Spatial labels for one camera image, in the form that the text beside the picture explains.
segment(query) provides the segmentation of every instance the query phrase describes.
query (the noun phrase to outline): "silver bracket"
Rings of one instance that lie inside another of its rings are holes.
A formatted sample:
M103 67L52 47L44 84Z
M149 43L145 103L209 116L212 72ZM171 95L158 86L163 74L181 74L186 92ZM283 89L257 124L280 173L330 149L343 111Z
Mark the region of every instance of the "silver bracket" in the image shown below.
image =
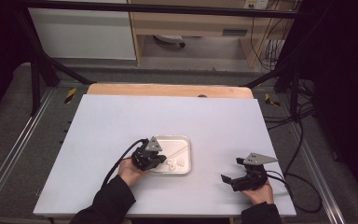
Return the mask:
M159 145L155 136L150 139L149 143L146 146L146 151L162 151L162 148Z
M244 161L244 165L262 165L270 162L278 161L275 158L263 156L257 153L251 153Z

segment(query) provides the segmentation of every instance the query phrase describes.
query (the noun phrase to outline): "yellow and black tape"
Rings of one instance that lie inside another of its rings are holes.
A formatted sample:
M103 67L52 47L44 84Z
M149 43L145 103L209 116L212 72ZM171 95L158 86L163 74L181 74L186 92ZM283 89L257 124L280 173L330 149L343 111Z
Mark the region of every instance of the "yellow and black tape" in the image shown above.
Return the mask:
M281 106L279 102L274 102L269 99L269 94L266 93L266 104L268 105L275 105L275 106Z
M66 95L65 101L63 103L70 104L72 98L74 98L75 92L76 92L76 88L72 88L71 90L69 90L68 95Z

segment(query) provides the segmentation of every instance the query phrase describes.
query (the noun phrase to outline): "white table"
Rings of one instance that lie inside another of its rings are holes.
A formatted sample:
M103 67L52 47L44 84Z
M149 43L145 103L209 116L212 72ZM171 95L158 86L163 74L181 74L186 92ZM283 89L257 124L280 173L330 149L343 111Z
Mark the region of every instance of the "white table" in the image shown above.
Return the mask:
M244 176L235 159L251 152L276 158L257 100L84 95L34 213L69 217L90 206L122 153L153 135L187 136L192 170L141 179L128 217L238 216L252 204L220 175ZM282 173L277 162L265 168ZM294 216L286 188L269 181L281 216Z

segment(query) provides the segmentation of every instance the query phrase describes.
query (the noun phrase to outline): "human hand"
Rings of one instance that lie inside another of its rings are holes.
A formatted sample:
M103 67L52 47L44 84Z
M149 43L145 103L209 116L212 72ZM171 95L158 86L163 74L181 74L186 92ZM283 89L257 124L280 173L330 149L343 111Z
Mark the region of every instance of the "human hand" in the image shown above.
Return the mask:
M259 203L274 203L274 197L272 194L272 186L269 184L269 181L260 187L259 189L255 190L242 190L242 194L248 196L253 205L259 204Z
M118 166L118 175L131 187L144 175L147 175L150 171L139 170L133 163L132 159L123 160Z

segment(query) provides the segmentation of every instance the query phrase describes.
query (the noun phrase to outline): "white wall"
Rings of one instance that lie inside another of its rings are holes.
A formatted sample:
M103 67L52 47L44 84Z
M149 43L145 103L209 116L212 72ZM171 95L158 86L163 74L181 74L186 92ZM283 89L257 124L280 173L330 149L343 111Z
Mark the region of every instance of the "white wall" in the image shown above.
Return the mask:
M135 60L128 12L30 8L30 13L43 48L51 57Z

